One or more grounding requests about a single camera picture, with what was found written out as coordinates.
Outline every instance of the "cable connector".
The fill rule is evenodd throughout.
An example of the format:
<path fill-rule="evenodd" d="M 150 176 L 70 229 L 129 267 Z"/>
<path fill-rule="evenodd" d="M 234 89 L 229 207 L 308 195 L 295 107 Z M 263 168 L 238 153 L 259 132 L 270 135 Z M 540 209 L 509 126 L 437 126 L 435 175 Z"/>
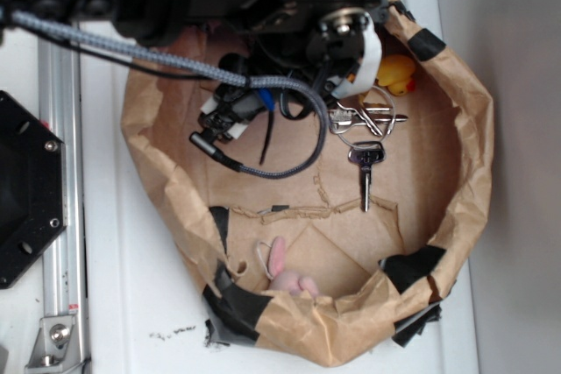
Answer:
<path fill-rule="evenodd" d="M 231 170 L 239 173 L 243 164 L 228 157 L 224 152 L 218 149 L 216 146 L 208 142 L 198 131 L 191 133 L 189 140 L 193 145 L 199 148 L 201 151 L 206 153 L 209 157 L 214 159 L 217 163 L 227 166 Z"/>

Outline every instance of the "yellow rubber duck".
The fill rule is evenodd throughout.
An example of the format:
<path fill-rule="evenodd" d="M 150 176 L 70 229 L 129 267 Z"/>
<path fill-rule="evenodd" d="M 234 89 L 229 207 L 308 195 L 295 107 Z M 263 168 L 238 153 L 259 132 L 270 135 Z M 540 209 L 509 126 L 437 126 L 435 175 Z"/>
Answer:
<path fill-rule="evenodd" d="M 386 87 L 393 95 L 402 96 L 415 90 L 411 77 L 415 70 L 415 62 L 410 57 L 391 54 L 382 59 L 376 79 L 378 85 Z"/>

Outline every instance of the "stuffed bunny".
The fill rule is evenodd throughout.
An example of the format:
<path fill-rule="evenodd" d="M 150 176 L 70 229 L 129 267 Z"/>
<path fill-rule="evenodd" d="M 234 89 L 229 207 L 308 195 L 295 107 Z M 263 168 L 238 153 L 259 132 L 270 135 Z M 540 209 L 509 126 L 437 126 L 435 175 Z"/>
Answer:
<path fill-rule="evenodd" d="M 286 241 L 282 236 L 273 240 L 269 263 L 268 275 L 271 279 L 269 289 L 274 291 L 288 291 L 290 295 L 299 295 L 308 291 L 315 298 L 319 293 L 316 282 L 310 276 L 302 276 L 296 271 L 285 271 Z"/>

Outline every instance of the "black octagonal plate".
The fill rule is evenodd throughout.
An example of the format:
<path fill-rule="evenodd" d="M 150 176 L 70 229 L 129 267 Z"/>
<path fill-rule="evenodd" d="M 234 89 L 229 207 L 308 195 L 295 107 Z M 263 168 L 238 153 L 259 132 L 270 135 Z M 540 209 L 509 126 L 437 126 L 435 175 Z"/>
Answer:
<path fill-rule="evenodd" d="M 0 289 L 14 285 L 64 229 L 63 146 L 0 91 Z"/>

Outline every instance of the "metal bracket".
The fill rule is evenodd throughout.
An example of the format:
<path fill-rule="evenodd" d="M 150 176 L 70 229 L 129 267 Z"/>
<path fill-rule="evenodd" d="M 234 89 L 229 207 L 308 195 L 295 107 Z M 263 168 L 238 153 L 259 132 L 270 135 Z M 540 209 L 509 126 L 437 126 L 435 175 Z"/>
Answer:
<path fill-rule="evenodd" d="M 73 315 L 41 319 L 39 334 L 25 374 L 65 372 L 80 360 L 80 343 Z"/>

